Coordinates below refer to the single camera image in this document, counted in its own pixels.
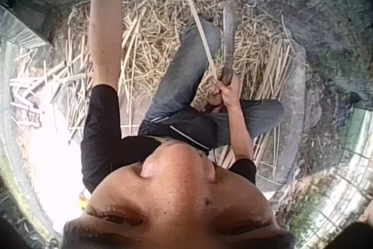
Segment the man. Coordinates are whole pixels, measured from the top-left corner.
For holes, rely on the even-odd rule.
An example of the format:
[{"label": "man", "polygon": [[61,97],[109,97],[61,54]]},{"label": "man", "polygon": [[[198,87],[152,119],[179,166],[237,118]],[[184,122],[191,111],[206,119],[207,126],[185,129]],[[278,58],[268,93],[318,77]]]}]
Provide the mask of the man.
[{"label": "man", "polygon": [[[225,110],[190,106],[207,68],[190,27],[141,123],[121,139],[117,96],[121,0],[92,0],[89,43],[94,77],[82,148],[83,182],[92,193],[84,214],[66,224],[63,248],[291,248],[255,186],[251,137],[278,125],[275,100],[239,99],[239,81],[217,82]],[[212,55],[220,33],[202,26]],[[229,144],[235,163],[213,164],[209,150]]]}]

